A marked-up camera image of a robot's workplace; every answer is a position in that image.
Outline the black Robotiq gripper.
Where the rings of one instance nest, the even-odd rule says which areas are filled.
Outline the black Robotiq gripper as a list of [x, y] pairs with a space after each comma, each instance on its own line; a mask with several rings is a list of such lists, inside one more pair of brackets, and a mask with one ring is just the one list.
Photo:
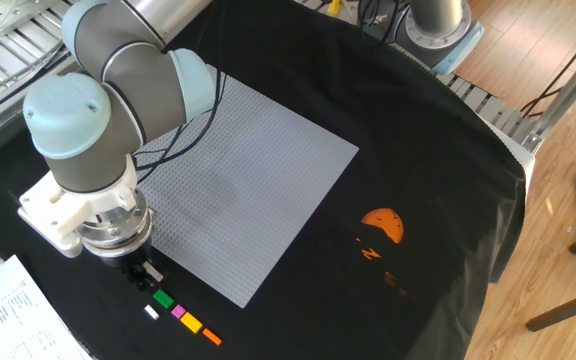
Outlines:
[[149, 260], [150, 253], [151, 240], [147, 239], [113, 249], [110, 255], [104, 255], [101, 259], [106, 265], [126, 270], [128, 281], [139, 291], [157, 291], [164, 280], [164, 275]]

